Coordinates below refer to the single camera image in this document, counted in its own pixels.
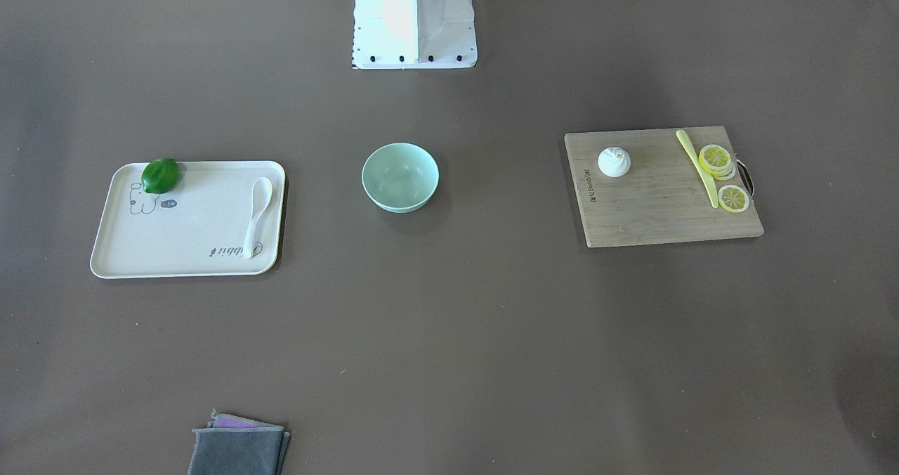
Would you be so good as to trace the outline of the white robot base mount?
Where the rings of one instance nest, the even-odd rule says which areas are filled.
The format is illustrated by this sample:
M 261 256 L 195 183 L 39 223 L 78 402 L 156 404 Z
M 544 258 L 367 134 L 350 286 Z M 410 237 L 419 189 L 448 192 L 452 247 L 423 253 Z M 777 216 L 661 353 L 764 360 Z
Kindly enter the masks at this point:
M 442 70 L 476 66 L 473 0 L 355 0 L 351 66 Z

